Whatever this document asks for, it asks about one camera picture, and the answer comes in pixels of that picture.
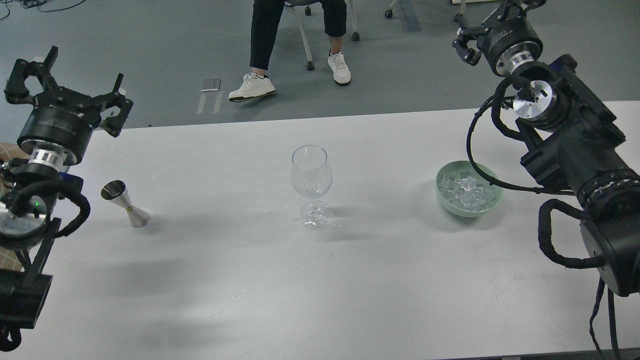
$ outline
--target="glass base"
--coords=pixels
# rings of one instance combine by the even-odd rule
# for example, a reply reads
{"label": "glass base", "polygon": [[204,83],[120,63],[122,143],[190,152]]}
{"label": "glass base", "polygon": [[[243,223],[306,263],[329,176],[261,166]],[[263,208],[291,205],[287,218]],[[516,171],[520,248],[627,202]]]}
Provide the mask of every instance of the glass base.
{"label": "glass base", "polygon": [[309,229],[321,229],[329,224],[332,215],[329,205],[317,200],[309,202],[302,207],[300,220]]}

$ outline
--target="green bowl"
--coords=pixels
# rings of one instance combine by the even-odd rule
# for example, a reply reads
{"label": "green bowl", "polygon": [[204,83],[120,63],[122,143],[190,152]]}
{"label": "green bowl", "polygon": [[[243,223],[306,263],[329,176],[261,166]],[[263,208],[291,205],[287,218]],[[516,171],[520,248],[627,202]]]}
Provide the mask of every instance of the green bowl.
{"label": "green bowl", "polygon": [[[489,168],[487,168],[484,165],[478,164],[476,163],[476,165],[478,165],[479,168],[481,168],[484,172],[486,172],[487,174],[493,176],[493,177],[497,177]],[[478,180],[479,184],[482,184],[483,187],[489,187],[492,191],[493,194],[495,195],[495,197],[493,198],[493,200],[486,206],[486,208],[482,209],[481,211],[471,211],[471,210],[467,210],[467,209],[463,209],[463,206],[455,206],[454,204],[451,204],[447,199],[445,199],[445,197],[442,195],[442,193],[440,193],[440,182],[442,181],[442,178],[444,176],[454,176],[456,178],[458,178],[458,175],[460,174],[460,172],[469,172],[469,174],[476,178]],[[499,186],[495,186],[495,185],[491,185],[489,186],[489,182],[487,180],[485,180],[483,177],[481,177],[475,170],[474,168],[471,166],[471,163],[469,161],[453,161],[452,163],[448,163],[445,166],[443,166],[439,171],[438,174],[436,175],[436,181],[435,181],[435,190],[436,190],[436,196],[438,197],[438,202],[440,202],[440,204],[447,210],[449,210],[451,213],[458,215],[459,217],[465,217],[465,218],[475,218],[475,217],[479,217],[482,214],[485,214],[491,210],[493,210],[496,206],[498,206],[498,204],[500,203],[500,201],[502,200],[502,188]]]}

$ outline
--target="bowl of ice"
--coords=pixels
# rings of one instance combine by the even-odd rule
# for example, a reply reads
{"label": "bowl of ice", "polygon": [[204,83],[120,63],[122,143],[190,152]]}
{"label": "bowl of ice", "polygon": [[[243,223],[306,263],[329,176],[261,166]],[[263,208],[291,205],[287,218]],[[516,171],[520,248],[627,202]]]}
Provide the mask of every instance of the bowl of ice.
{"label": "bowl of ice", "polygon": [[[496,177],[486,166],[482,171]],[[491,211],[502,200],[502,188],[489,185],[469,161],[454,161],[443,166],[436,175],[438,201],[459,217],[475,218]]]}

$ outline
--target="black pants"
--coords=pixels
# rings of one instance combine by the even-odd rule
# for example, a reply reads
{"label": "black pants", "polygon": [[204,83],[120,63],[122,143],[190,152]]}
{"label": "black pants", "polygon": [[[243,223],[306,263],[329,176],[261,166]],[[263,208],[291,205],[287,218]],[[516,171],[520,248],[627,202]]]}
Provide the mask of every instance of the black pants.
{"label": "black pants", "polygon": [[[347,33],[347,4],[344,0],[320,0],[324,10],[324,32],[339,38]],[[250,66],[269,69],[284,0],[253,0]]]}

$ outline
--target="chair leg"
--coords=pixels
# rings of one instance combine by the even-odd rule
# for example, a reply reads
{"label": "chair leg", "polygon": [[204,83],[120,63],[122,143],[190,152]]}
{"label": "chair leg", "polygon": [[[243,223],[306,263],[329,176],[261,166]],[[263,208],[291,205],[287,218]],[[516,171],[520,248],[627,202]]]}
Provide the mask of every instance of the chair leg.
{"label": "chair leg", "polygon": [[351,21],[353,23],[353,34],[351,39],[358,41],[360,39],[360,33],[358,32],[358,18],[356,17],[356,9],[353,6],[353,0],[349,0],[349,7],[351,8]]}
{"label": "chair leg", "polygon": [[394,16],[394,8],[396,7],[397,4],[398,4],[398,0],[393,0],[391,2],[391,4],[389,5],[389,9],[385,11],[385,17],[387,19],[391,19]]}
{"label": "chair leg", "polygon": [[311,57],[311,47],[309,46],[309,37],[307,36],[307,28],[305,27],[305,21],[302,19],[302,15],[294,9],[293,7],[286,6],[298,20],[298,24],[300,25],[300,34],[302,35],[302,42],[305,44],[305,52],[307,53],[307,70],[314,69],[314,60]]}

